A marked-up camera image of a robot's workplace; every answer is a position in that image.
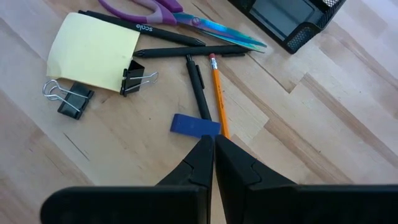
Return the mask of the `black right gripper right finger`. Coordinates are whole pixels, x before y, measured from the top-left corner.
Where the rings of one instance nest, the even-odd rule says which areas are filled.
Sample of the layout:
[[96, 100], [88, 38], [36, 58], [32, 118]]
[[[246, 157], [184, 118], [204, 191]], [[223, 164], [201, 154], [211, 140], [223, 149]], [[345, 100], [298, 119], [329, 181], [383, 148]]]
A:
[[395, 184], [297, 184], [222, 135], [215, 168], [227, 223], [397, 224]]

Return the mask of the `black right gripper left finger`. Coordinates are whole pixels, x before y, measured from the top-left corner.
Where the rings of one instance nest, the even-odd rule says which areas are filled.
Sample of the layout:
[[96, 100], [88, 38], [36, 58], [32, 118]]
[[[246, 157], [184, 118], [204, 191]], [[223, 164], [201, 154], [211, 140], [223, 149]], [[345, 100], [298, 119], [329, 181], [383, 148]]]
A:
[[42, 204], [42, 223], [209, 223], [214, 140], [203, 136], [154, 186], [67, 187]]

